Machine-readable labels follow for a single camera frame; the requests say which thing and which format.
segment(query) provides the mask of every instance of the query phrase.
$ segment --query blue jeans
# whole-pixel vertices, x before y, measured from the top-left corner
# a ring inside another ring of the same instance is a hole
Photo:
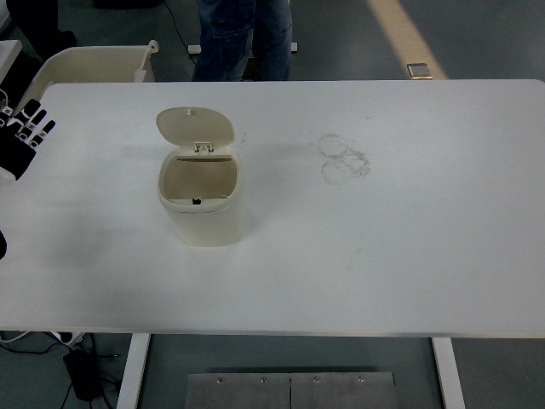
[[[201,55],[193,81],[239,81],[250,51],[260,81],[286,81],[291,62],[289,0],[198,0]]]

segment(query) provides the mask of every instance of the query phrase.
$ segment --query white table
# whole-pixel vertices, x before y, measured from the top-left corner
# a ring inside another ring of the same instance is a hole
[[[0,192],[0,328],[545,336],[540,82],[59,84],[42,102],[57,128]],[[158,201],[174,147],[155,117],[183,106],[237,133],[235,245],[185,245]]]

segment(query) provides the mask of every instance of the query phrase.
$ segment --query open lid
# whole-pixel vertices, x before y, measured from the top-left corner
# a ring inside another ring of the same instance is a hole
[[[229,119],[208,108],[170,108],[157,115],[156,123],[163,138],[180,147],[193,147],[195,142],[224,147],[235,139]]]

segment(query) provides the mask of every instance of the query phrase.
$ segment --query plastic bin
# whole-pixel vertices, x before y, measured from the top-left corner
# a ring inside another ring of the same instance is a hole
[[[72,47],[53,55],[37,72],[17,109],[31,99],[40,101],[45,90],[62,83],[153,83],[152,54],[159,44]]]
[[[229,119],[207,108],[177,107],[159,113],[157,126],[178,146],[163,161],[158,196],[183,240],[205,247],[236,242],[246,210]]]

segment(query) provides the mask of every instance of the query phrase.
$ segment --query metal plate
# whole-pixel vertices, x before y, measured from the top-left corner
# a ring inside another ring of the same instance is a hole
[[[407,64],[407,69],[409,70],[410,79],[433,79],[432,72],[427,64]]]
[[[189,375],[186,409],[290,409],[288,373]]]
[[[292,409],[398,409],[391,372],[291,375]]]
[[[186,409],[398,409],[391,372],[190,374]]]

